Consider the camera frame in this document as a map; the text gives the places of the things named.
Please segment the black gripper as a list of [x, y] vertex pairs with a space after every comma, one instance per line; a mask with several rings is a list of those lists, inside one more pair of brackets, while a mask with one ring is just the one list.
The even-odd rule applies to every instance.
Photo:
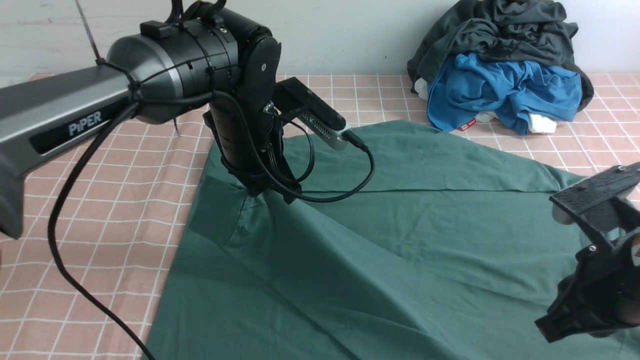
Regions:
[[221, 151], [222, 164], [250, 196], [274, 191], [290, 204], [302, 194], [284, 155], [282, 121], [274, 112], [250, 111], [232, 95], [216, 90], [203, 118]]

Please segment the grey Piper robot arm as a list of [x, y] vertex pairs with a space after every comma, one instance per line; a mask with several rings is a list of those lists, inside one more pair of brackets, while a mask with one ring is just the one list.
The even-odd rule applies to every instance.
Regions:
[[[115, 41], [99, 54], [87, 22], [95, 66], [33, 84], [1, 89], [1, 232], [23, 234], [28, 174], [91, 140], [57, 196], [47, 224], [55, 266], [74, 289], [118, 324], [151, 360], [144, 342], [67, 271], [55, 237], [58, 217], [86, 164], [103, 141], [137, 117], [162, 125], [209, 105], [203, 115], [227, 171], [256, 197], [272, 190], [290, 204], [300, 199], [333, 203], [361, 191], [374, 176], [370, 148], [346, 120], [297, 78], [277, 81], [282, 45], [271, 30], [226, 9], [226, 2], [198, 0], [183, 9], [171, 3], [163, 22], [140, 24], [140, 33]], [[283, 127], [299, 119], [334, 150], [347, 144], [366, 153], [370, 170], [347, 193], [313, 198], [302, 193], [313, 171], [295, 177], [284, 155]], [[639, 326], [639, 211], [627, 196], [639, 184], [639, 164], [613, 166], [553, 194], [553, 218], [576, 224], [590, 245], [576, 253], [575, 271], [558, 283], [546, 315], [535, 321], [547, 342], [588, 334], [608, 337]]]

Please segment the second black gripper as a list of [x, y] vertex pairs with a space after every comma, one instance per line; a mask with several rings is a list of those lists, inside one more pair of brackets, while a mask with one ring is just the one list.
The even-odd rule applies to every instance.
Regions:
[[625, 200], [590, 208], [553, 201], [559, 223], [574, 223], [589, 244], [574, 256], [574, 272], [561, 280], [557, 296], [537, 321], [542, 337], [557, 342], [588, 334], [605, 338], [639, 326], [639, 211]]

